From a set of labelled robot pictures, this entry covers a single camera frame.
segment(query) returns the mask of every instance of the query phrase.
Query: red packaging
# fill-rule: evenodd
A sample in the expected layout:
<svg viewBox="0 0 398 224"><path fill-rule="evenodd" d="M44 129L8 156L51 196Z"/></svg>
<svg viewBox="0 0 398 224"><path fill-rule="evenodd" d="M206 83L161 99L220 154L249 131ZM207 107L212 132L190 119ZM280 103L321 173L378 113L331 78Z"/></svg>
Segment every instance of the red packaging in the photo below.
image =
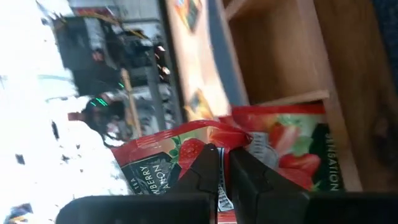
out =
<svg viewBox="0 0 398 224"><path fill-rule="evenodd" d="M118 164L135 194L162 194L192 165L203 146L213 143L222 158L219 211L233 209L226 197L230 150L247 146L250 135L217 121L192 121L173 130L133 140L113 149Z"/></svg>
<svg viewBox="0 0 398 224"><path fill-rule="evenodd" d="M285 178L307 190L344 190L321 103L235 107L219 119L250 132L248 151Z"/></svg>

